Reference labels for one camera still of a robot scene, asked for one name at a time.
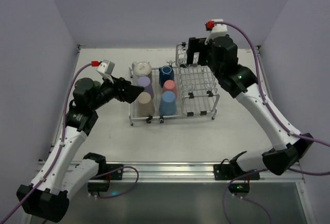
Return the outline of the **beige plastic cup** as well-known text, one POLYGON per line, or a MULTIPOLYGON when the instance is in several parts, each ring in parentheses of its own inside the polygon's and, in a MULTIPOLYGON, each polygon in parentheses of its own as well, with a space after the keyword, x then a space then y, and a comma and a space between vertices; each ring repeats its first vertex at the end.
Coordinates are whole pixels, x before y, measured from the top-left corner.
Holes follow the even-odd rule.
POLYGON ((151 95, 148 92, 142 92, 138 98, 138 113, 141 117, 153 116, 155 107, 151 95))

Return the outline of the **lavender plastic cup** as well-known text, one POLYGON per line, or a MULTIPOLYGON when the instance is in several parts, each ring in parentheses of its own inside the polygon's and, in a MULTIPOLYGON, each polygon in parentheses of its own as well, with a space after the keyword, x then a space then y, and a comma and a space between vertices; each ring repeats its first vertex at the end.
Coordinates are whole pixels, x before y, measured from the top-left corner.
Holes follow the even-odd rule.
POLYGON ((152 81, 148 76, 141 76, 137 80, 137 84, 140 87, 144 87, 144 92, 147 92, 150 94, 151 99, 154 99, 154 91, 152 87, 152 81))

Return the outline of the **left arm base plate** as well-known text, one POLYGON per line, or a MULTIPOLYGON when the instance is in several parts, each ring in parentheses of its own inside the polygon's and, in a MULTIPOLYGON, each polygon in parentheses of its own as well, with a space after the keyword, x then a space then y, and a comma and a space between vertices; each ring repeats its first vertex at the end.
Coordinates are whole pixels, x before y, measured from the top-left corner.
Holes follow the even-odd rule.
POLYGON ((90 180, 121 180, 123 164, 98 164, 97 174, 90 180))

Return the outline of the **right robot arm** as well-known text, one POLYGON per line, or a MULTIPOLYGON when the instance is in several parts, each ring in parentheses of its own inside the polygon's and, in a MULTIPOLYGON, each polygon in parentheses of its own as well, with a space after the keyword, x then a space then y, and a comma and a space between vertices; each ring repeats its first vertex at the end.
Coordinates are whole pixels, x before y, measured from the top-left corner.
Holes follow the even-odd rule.
POLYGON ((269 138, 272 148, 268 151, 241 152, 229 162, 234 177, 255 169, 268 169, 281 175, 296 163, 312 145, 311 134, 306 139, 295 137, 301 132, 291 126, 285 131, 278 122, 288 123, 266 94, 262 94, 256 75, 238 62, 238 46, 228 36, 189 38, 187 62, 192 63, 198 53, 198 64, 208 66, 218 80, 220 87, 243 105, 258 122, 269 138))

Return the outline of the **light blue plastic cup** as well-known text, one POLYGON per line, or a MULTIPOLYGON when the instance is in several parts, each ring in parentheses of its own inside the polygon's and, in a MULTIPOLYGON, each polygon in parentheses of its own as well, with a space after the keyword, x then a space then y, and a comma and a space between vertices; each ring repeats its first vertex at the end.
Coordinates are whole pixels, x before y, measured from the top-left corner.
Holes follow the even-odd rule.
POLYGON ((161 116, 172 116, 177 114, 176 95, 173 92, 163 92, 159 105, 159 114, 161 116))

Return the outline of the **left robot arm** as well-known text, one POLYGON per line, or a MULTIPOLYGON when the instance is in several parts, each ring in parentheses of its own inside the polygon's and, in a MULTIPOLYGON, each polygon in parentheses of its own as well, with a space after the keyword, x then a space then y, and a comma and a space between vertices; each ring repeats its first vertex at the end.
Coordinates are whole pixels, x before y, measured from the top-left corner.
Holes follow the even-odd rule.
POLYGON ((68 168, 80 146, 95 125, 97 109, 112 99, 132 103, 144 91, 124 78, 104 79, 103 83, 82 78, 74 84, 73 100, 64 116, 64 129, 42 169, 30 185, 21 185, 16 193, 25 213, 59 222, 65 216, 75 193, 90 179, 107 177, 104 156, 88 153, 68 174, 68 168))

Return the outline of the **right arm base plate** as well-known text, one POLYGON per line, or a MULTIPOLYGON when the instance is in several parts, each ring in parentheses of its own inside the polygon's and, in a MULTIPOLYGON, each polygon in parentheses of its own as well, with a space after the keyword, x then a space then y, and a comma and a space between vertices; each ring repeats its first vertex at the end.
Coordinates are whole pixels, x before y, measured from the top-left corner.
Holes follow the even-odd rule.
POLYGON ((260 173, 247 176, 247 172, 241 169, 233 169, 229 164, 214 164, 213 174, 214 179, 218 181, 230 181, 235 178, 239 180, 260 180, 260 173))

